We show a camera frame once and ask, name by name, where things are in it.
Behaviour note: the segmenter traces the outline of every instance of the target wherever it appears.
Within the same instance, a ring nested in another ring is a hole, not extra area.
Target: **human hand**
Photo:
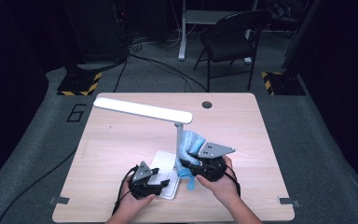
[[[226,173],[235,178],[235,175],[231,171],[233,170],[231,159],[227,156],[223,156],[223,160],[226,165],[231,168],[227,168]],[[226,206],[229,202],[232,202],[234,199],[238,200],[241,198],[238,195],[236,184],[226,175],[223,175],[222,178],[214,182],[209,181],[202,175],[197,175],[196,178],[199,180],[201,185],[209,189],[213,193],[214,197],[216,197],[216,199],[224,206]]]
[[[118,207],[118,210],[112,215],[112,217],[107,220],[106,224],[122,224],[130,222],[139,211],[141,211],[155,199],[155,194],[150,194],[147,197],[139,200],[133,197],[129,188],[130,179],[131,177],[129,176],[124,181],[120,195],[120,206]]]

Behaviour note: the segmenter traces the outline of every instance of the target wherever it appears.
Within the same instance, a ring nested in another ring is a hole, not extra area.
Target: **chair leg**
[[[249,82],[248,82],[248,91],[251,89],[251,83],[252,83],[252,76],[253,76],[254,68],[255,68],[255,57],[252,57],[252,66],[251,66],[251,72],[250,72]]]
[[[205,51],[206,51],[206,48],[204,48],[204,49],[202,50],[202,53],[201,53],[201,55],[199,56],[199,59],[197,60],[196,65],[194,65],[193,70],[196,70],[196,68],[197,68],[197,66],[199,65],[199,62],[200,62],[200,60],[201,60],[203,54],[205,53]]]
[[[206,91],[210,92],[211,89],[211,60],[208,58],[208,75],[206,80]]]

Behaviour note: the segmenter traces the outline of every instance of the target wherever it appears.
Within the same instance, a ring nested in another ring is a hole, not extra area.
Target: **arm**
[[[224,156],[227,166],[232,169],[231,159],[227,156]],[[230,169],[227,169],[226,172],[234,176]],[[223,176],[221,179],[210,182],[201,175],[197,175],[197,179],[207,189],[210,189],[216,197],[216,199],[228,210],[235,220],[235,223],[261,223],[260,219],[255,215],[255,213],[246,205],[246,203],[241,199],[237,193],[236,186],[231,179],[227,176]]]
[[[150,204],[156,195],[151,194],[143,199],[137,200],[132,196],[129,189],[128,177],[123,185],[121,192],[120,207],[118,210],[106,221],[105,224],[124,224],[129,223],[136,214],[144,207]]]

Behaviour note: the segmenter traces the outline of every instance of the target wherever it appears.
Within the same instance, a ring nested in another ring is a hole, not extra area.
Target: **wooden table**
[[[101,93],[145,105],[183,110],[193,114],[185,130],[207,141],[234,147],[229,154],[241,183],[241,197],[264,221],[291,220],[289,197],[255,97],[251,93]],[[212,108],[202,107],[208,101]],[[173,123],[94,107],[89,115],[74,161],[62,188],[68,204],[58,203],[55,222],[105,222],[110,218],[121,179],[130,168],[151,164],[159,150],[175,153]],[[224,222],[230,213],[212,193],[196,181],[189,191],[182,179],[175,198],[156,198],[134,222]]]

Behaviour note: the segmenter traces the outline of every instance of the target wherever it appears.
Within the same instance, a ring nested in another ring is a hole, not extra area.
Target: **table leg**
[[[182,5],[182,40],[180,42],[178,60],[183,61],[186,55],[186,0]]]

